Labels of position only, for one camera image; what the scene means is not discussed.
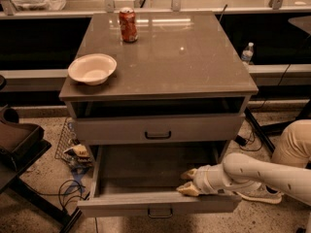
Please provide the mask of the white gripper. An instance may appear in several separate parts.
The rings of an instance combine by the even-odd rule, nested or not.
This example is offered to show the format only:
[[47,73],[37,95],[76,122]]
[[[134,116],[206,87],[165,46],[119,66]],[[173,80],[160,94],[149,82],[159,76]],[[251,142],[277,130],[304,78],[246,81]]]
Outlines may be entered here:
[[225,173],[222,164],[201,166],[190,169],[181,175],[183,180],[192,180],[176,188],[183,195],[196,197],[201,194],[217,194],[231,185],[231,178]]

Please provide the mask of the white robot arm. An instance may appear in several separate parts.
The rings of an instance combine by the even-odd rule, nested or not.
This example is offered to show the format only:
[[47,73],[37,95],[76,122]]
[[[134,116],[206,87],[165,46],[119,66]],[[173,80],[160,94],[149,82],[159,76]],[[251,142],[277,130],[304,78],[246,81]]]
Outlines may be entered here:
[[310,170],[260,161],[243,153],[230,153],[220,164],[188,170],[181,178],[188,182],[177,191],[187,196],[217,194],[224,190],[245,198],[243,192],[255,191],[264,184],[311,205]]

